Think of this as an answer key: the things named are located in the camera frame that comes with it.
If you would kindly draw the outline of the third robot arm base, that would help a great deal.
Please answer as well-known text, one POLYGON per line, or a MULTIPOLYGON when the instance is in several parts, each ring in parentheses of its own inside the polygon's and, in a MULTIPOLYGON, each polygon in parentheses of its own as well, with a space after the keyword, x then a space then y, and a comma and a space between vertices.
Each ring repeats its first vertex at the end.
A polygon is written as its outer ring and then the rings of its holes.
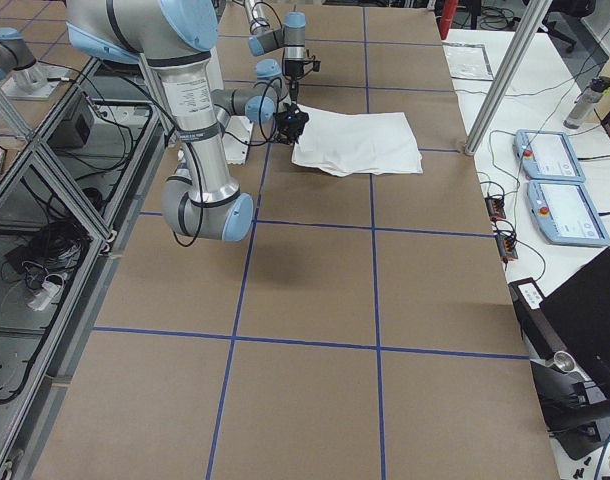
POLYGON ((0 82, 8 98, 47 100, 60 82, 49 81, 48 73, 17 29, 0 27, 0 82))

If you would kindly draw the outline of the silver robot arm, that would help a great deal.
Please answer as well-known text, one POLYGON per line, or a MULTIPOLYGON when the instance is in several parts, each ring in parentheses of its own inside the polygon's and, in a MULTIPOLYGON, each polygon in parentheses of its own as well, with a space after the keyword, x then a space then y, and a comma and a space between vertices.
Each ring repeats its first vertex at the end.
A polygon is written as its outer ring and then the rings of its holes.
POLYGON ((208 65, 218 39, 212 1, 69 1, 71 44, 102 60, 145 61, 160 79, 168 116, 181 141, 183 159, 165 184, 163 216, 171 230, 192 239, 243 239, 253 215, 251 196, 230 175, 223 136, 233 116, 257 124, 274 121, 274 139, 297 142, 308 115, 297 104, 304 68, 317 61, 305 47, 306 17, 292 11, 277 29, 268 26, 257 2, 245 4, 255 56, 280 49, 283 62, 258 63, 251 89, 214 89, 208 65))
POLYGON ((285 15, 277 28, 270 26, 263 11, 262 1, 244 1, 250 36, 248 47, 251 54, 260 57, 281 50, 281 63, 273 59, 264 59, 255 66, 259 80, 274 80, 282 77, 286 81, 292 104, 296 104, 299 95, 300 81, 306 75, 306 66, 316 63, 305 46, 306 16, 299 11, 290 11, 285 15))

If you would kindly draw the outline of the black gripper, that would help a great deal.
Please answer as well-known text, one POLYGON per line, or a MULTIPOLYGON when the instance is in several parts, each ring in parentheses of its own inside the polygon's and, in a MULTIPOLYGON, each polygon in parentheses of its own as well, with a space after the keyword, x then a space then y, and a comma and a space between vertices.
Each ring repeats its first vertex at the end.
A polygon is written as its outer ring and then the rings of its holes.
POLYGON ((298 101, 299 81, 305 75, 307 60, 303 59, 284 59, 282 62, 283 76, 289 79, 289 96, 292 103, 298 101))
POLYGON ((302 111, 297 104, 288 104, 284 111, 274 114, 275 133, 274 141, 286 145, 299 142, 309 115, 302 111))

